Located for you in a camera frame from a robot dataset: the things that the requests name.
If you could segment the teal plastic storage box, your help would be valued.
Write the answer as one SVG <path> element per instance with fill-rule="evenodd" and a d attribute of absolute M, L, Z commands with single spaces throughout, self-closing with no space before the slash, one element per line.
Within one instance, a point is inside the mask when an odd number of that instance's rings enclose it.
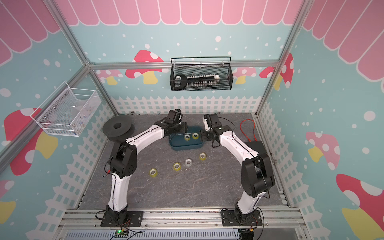
<path fill-rule="evenodd" d="M 200 130 L 203 130 L 202 127 L 199 126 L 190 126 L 185 134 L 171 134 L 169 139 L 169 144 L 171 148 L 175 151 L 184 151 L 184 150 L 193 150 L 202 148 L 204 142 L 201 140 L 201 136 L 197 140 L 194 140 L 192 137 L 193 133 L 199 133 Z M 185 141 L 184 135 L 190 135 L 191 139 L 189 141 Z"/>

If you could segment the white transparent tape roll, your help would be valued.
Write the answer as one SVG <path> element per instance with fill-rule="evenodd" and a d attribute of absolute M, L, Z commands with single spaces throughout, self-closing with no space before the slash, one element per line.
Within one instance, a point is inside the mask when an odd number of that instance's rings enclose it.
<path fill-rule="evenodd" d="M 192 161 L 191 159 L 186 159 L 186 160 L 185 160 L 185 165 L 186 165 L 187 167 L 191 167 L 192 164 L 193 164 L 193 161 Z"/>

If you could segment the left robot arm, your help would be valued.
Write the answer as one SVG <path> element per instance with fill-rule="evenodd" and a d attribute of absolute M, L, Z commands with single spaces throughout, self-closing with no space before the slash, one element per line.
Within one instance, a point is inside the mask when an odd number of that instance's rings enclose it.
<path fill-rule="evenodd" d="M 138 167 L 138 154 L 150 144 L 173 133 L 184 133 L 187 123 L 182 121 L 183 114 L 165 117 L 142 133 L 126 139 L 109 161 L 112 175 L 111 195 L 107 211 L 118 214 L 127 209 L 127 192 L 130 178 Z"/>

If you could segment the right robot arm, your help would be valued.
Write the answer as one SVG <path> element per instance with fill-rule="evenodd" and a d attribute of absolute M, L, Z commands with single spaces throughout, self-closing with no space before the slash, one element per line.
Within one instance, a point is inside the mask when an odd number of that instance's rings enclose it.
<path fill-rule="evenodd" d="M 244 191 L 235 209 L 241 216 L 253 213 L 260 199 L 276 184 L 268 154 L 261 154 L 250 148 L 227 126 L 202 130 L 200 135 L 202 141 L 216 141 L 219 146 L 226 148 L 241 164 L 241 184 Z"/>

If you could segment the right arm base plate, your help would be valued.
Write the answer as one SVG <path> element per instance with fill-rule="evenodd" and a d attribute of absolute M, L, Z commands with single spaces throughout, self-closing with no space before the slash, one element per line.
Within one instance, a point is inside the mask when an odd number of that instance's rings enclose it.
<path fill-rule="evenodd" d="M 234 227 L 234 226 L 249 226 L 249 227 L 259 227 L 263 225 L 263 219 L 260 211 L 254 210 L 249 214 L 242 214 L 240 210 L 228 210 L 221 209 L 220 211 L 222 225 L 224 227 Z"/>

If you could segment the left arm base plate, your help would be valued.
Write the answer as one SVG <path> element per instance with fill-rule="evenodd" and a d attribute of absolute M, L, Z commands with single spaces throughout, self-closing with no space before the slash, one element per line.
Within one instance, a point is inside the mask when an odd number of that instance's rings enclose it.
<path fill-rule="evenodd" d="M 104 214 L 100 226 L 102 228 L 128 228 L 140 227 L 143 220 L 143 211 L 122 211 L 116 214 L 109 211 Z"/>

